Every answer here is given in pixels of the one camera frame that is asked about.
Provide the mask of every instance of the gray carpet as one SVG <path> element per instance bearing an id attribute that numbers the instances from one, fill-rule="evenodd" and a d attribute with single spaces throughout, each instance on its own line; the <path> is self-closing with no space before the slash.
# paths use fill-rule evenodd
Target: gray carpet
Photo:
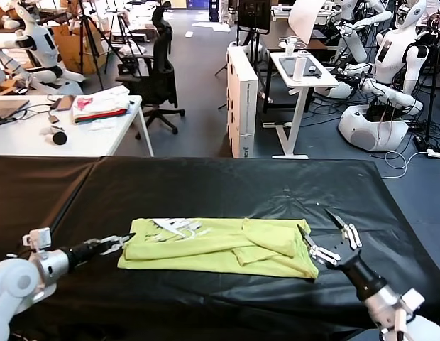
<path id="1" fill-rule="evenodd" d="M 180 107 L 185 109 L 187 114 L 184 118 L 177 115 L 170 117 L 179 128 L 178 135 L 172 135 L 171 131 L 158 121 L 150 126 L 150 139 L 155 155 L 158 157 L 231 156 L 225 139 L 226 110 L 217 110 L 217 107 L 226 101 L 226 73 L 222 71 L 218 77 L 215 77 L 214 73 L 225 64 L 226 46 L 235 40 L 236 34 L 234 31 L 222 33 L 214 32 L 211 28 L 193 27 L 192 23 L 198 22 L 197 18 L 202 16 L 198 11 L 174 11 L 170 16 L 172 18 L 169 22 L 174 31 L 170 60 L 175 67 Z M 191 38 L 185 38 L 187 31 L 194 32 Z M 114 58 L 112 60 L 109 76 L 102 73 L 104 83 L 109 87 L 117 84 L 113 81 L 117 70 Z M 98 91 L 97 79 L 90 77 L 84 90 L 86 93 Z M 295 100 L 288 99 L 286 93 L 287 90 L 282 82 L 274 77 L 271 97 Z M 424 95 L 421 98 L 428 107 L 428 97 Z M 307 118 L 302 124 L 339 117 L 339 114 L 309 117 L 310 115 L 307 113 Z M 434 105 L 433 120 L 440 123 L 440 90 Z M 382 176 L 401 174 L 401 170 L 391 169 L 384 160 L 371 158 L 369 153 L 348 145 L 336 130 L 337 124 L 338 120 L 301 128 L 295 153 L 308 154 L 310 158 L 318 159 L 372 160 L 375 161 Z M 135 131 L 132 128 L 119 147 L 118 155 L 144 155 L 134 135 Z M 407 140 L 402 142 L 400 149 L 406 146 Z M 405 155 L 409 157 L 415 151 L 413 143 L 410 142 Z M 264 130 L 257 124 L 255 157 L 269 158 L 278 153 L 281 153 L 281 149 L 275 131 Z M 399 160 L 393 162 L 401 165 Z M 410 163 L 405 177 L 385 180 L 385 183 L 440 268 L 440 160 L 416 156 Z M 377 340 L 377 332 L 368 331 L 354 340 Z"/>

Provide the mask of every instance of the black table cover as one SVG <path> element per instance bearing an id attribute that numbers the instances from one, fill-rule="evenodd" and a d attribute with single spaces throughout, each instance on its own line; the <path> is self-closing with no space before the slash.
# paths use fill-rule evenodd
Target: black table cover
<path id="1" fill-rule="evenodd" d="M 0 199 L 11 199 L 0 204 L 0 251 L 11 243 L 4 236 L 15 230 L 19 238 L 30 228 L 52 224 L 53 246 L 71 246 L 125 234 L 131 220 L 140 217 L 305 218 L 314 240 L 332 247 L 341 233 L 324 212 L 329 208 L 357 226 L 365 262 L 396 291 L 416 288 L 426 298 L 421 314 L 440 323 L 440 270 L 372 162 L 0 158 L 0 179 L 8 188 L 0 190 Z M 45 324 L 172 328 L 179 335 L 187 328 L 331 335 L 373 327 L 348 279 L 322 265 L 312 282 L 130 271 L 116 268 L 118 257 L 100 257 L 78 268 L 25 316 Z"/>

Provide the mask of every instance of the black office chair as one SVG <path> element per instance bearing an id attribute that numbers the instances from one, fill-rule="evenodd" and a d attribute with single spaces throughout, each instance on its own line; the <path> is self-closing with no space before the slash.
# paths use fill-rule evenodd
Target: black office chair
<path id="1" fill-rule="evenodd" d="M 122 74 L 116 78 L 116 81 L 122 82 L 129 88 L 131 94 L 140 95 L 143 99 L 142 106 L 153 107 L 153 109 L 143 113 L 145 117 L 149 117 L 146 126 L 149 126 L 154 119 L 160 119 L 172 129 L 173 134 L 177 134 L 177 127 L 163 115 L 179 114 L 183 117 L 185 110 L 159 108 L 165 101 L 174 104 L 177 108 L 175 71 L 167 56 L 168 46 L 172 39 L 172 29 L 170 24 L 163 20 L 163 11 L 168 8 L 168 5 L 165 6 L 165 4 L 166 2 L 157 7 L 153 14 L 153 24 L 159 33 L 157 40 L 154 42 L 153 58 L 144 55 L 124 58 L 126 67 L 120 65 L 119 70 L 120 72 L 126 70 L 130 74 Z M 136 76 L 139 58 L 144 59 L 149 76 Z"/>

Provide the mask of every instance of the white box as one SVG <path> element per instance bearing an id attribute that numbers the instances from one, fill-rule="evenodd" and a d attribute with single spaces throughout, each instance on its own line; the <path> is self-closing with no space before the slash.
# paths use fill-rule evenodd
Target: white box
<path id="1" fill-rule="evenodd" d="M 228 136 L 235 158 L 253 157 L 258 76 L 242 47 L 227 52 Z"/>

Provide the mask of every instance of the yellow-green cloth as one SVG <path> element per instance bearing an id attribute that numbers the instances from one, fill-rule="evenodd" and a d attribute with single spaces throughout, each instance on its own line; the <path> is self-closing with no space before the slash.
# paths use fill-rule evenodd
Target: yellow-green cloth
<path id="1" fill-rule="evenodd" d="M 152 220 L 132 221 L 136 235 L 118 262 L 122 269 L 174 269 L 316 278 L 307 246 L 297 228 L 305 220 L 193 218 L 202 226 L 183 239 Z"/>

